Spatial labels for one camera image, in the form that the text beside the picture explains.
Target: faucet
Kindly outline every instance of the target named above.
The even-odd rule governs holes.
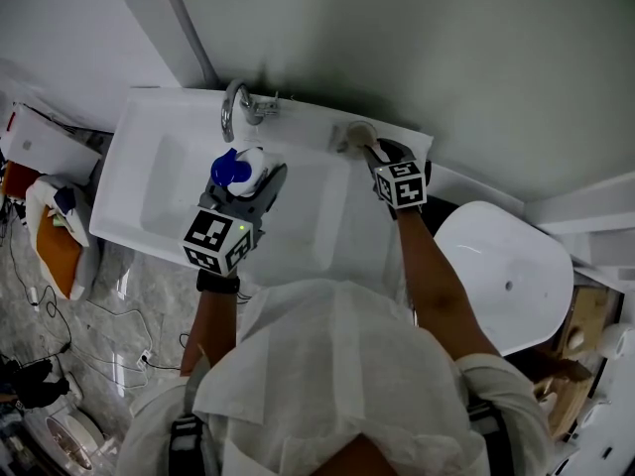
[[[234,100],[236,94],[240,92],[240,107],[245,113],[245,119],[250,125],[258,125],[267,115],[278,114],[278,92],[276,99],[268,102],[256,102],[249,93],[244,79],[233,79],[225,90],[225,97],[220,107],[220,128],[222,129],[222,138],[225,143],[231,143],[234,140],[234,128],[231,123],[231,117],[234,108]]]

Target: black pants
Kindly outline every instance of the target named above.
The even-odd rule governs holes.
[[[64,378],[56,383],[44,382],[52,370],[51,361],[42,360],[18,370],[10,377],[11,385],[26,409],[44,408],[68,393],[70,387]]]

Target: sleeve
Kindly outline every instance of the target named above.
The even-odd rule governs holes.
[[[544,476],[554,445],[531,381],[498,356],[471,354],[455,364],[467,388],[501,412],[512,446],[516,476]]]
[[[185,412],[186,383],[163,383],[134,402],[133,419],[121,446],[116,476],[159,476],[168,473],[172,423]]]

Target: white sink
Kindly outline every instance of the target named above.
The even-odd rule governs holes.
[[[284,156],[287,181],[264,219],[267,234],[240,273],[262,286],[309,278],[352,280],[395,298],[403,290],[396,226],[372,192],[362,160],[338,155],[333,128],[360,117],[280,100],[280,116],[253,127],[240,109],[236,139],[220,132],[224,92],[178,88],[130,91],[106,158],[90,232],[106,240],[191,266],[178,239],[183,220],[230,147],[262,146]],[[432,138],[375,120],[379,136],[402,142],[423,162]]]
[[[503,355],[556,333],[573,291],[572,260],[559,242],[483,201],[454,211],[435,241],[462,281],[478,323]]]

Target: black wrist strap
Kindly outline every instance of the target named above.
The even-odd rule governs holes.
[[[198,270],[196,288],[203,292],[220,293],[221,295],[236,295],[240,291],[240,279],[228,279],[220,275],[211,274],[205,270]]]

